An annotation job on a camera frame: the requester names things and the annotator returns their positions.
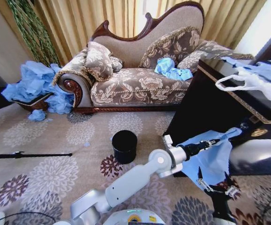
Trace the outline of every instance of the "sofa backrest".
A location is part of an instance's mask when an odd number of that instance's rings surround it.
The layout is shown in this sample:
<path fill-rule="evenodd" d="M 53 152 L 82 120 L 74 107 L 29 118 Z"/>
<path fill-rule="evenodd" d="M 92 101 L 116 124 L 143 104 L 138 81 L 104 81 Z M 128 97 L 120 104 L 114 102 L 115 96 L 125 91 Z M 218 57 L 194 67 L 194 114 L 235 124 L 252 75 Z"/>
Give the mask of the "sofa backrest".
<path fill-rule="evenodd" d="M 109 22 L 104 21 L 94 32 L 91 40 L 98 42 L 113 55 L 124 61 L 124 68 L 136 68 L 147 48 L 158 38 L 181 27 L 197 27 L 201 32 L 204 25 L 204 12 L 200 4 L 195 2 L 182 2 L 158 19 L 146 14 L 147 23 L 144 29 L 135 37 L 122 38 L 111 33 Z"/>

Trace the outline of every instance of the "black cylindrical container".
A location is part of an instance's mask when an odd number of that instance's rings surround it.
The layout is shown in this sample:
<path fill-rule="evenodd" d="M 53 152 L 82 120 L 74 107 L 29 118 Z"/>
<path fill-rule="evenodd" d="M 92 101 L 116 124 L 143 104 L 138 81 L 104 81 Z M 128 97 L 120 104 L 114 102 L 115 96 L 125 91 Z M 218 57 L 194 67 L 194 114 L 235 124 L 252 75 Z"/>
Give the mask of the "black cylindrical container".
<path fill-rule="evenodd" d="M 129 130 L 121 130 L 112 138 L 115 158 L 119 163 L 131 163 L 136 157 L 136 135 Z"/>

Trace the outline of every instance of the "white robotic arm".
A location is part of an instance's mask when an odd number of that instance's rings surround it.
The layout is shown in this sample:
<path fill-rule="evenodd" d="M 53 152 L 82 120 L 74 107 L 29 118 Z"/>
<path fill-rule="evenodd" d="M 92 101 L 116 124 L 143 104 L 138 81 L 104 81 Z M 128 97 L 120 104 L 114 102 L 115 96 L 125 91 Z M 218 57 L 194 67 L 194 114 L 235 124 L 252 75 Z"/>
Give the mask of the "white robotic arm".
<path fill-rule="evenodd" d="M 95 225 L 100 213 L 123 203 L 149 183 L 153 173 L 166 177 L 182 170 L 182 162 L 205 150 L 218 140 L 187 146 L 173 147 L 169 135 L 164 136 L 166 151 L 156 149 L 149 155 L 149 162 L 137 165 L 115 180 L 105 190 L 91 190 L 71 205 L 71 219 L 54 225 Z"/>

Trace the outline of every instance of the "floral rug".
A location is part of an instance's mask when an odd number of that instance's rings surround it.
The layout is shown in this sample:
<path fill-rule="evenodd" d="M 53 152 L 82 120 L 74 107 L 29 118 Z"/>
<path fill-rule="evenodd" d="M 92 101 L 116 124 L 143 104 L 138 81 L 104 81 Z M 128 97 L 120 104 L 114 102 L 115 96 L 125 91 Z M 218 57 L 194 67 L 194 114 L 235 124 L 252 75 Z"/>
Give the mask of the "floral rug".
<path fill-rule="evenodd" d="M 173 112 L 109 112 L 94 115 L 49 113 L 46 120 L 27 120 L 29 112 L 13 104 L 0 109 L 0 153 L 73 153 L 72 157 L 0 159 L 0 211 L 7 215 L 42 212 L 56 220 L 70 217 L 70 204 L 93 188 L 106 188 L 149 153 L 164 148 L 161 135 Z M 121 165 L 113 157 L 112 136 L 128 129 L 138 137 L 136 159 Z M 271 200 L 271 176 L 233 177 L 241 193 L 229 201 L 238 224 L 271 225 L 271 210 L 261 212 Z M 212 201 L 188 178 L 157 175 L 123 204 L 103 214 L 100 224 L 114 211 L 143 208 L 157 213 L 168 225 L 211 225 Z M 8 225 L 50 225 L 38 214 L 20 214 Z"/>

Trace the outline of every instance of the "floral cushion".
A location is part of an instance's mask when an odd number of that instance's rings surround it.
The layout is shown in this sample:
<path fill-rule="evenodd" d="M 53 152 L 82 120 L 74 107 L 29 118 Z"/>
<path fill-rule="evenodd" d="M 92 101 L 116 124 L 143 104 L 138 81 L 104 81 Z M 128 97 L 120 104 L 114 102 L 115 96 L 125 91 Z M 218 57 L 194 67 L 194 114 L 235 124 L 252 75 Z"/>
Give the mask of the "floral cushion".
<path fill-rule="evenodd" d="M 194 51 L 179 62 L 178 69 L 189 69 L 192 73 L 198 69 L 199 59 L 204 59 L 208 53 L 204 51 Z"/>
<path fill-rule="evenodd" d="M 232 49 L 228 49 L 219 45 L 215 41 L 201 40 L 194 52 L 186 56 L 177 66 L 178 69 L 190 69 L 192 73 L 198 69 L 200 59 L 218 59 L 223 56 L 229 56 L 236 60 L 253 60 L 251 54 L 235 53 Z"/>
<path fill-rule="evenodd" d="M 168 79 L 147 68 L 124 68 L 91 89 L 95 106 L 180 103 L 191 80 Z"/>
<path fill-rule="evenodd" d="M 110 55 L 111 52 L 105 46 L 90 41 L 85 71 L 94 76 L 97 81 L 109 80 L 113 74 Z"/>
<path fill-rule="evenodd" d="M 200 32 L 194 27 L 183 27 L 154 41 L 139 62 L 140 68 L 155 69 L 157 60 L 169 57 L 178 64 L 192 53 L 200 39 Z"/>
<path fill-rule="evenodd" d="M 199 41 L 196 51 L 203 51 L 208 54 L 211 54 L 211 56 L 209 55 L 207 56 L 207 58 L 211 58 L 211 59 L 220 58 L 223 56 L 229 56 L 236 60 L 254 60 L 255 59 L 254 56 L 251 54 L 235 53 L 234 50 L 221 46 L 215 41 L 206 41 L 202 39 Z"/>
<path fill-rule="evenodd" d="M 111 66 L 114 73 L 117 73 L 123 68 L 123 61 L 117 57 L 111 56 L 110 57 Z"/>
<path fill-rule="evenodd" d="M 52 81 L 53 85 L 56 85 L 59 78 L 63 74 L 75 74 L 84 77 L 90 86 L 95 82 L 95 78 L 84 70 L 86 58 L 88 55 L 88 49 L 83 49 L 77 55 L 75 55 L 71 61 L 69 61 L 60 71 L 58 71 Z"/>

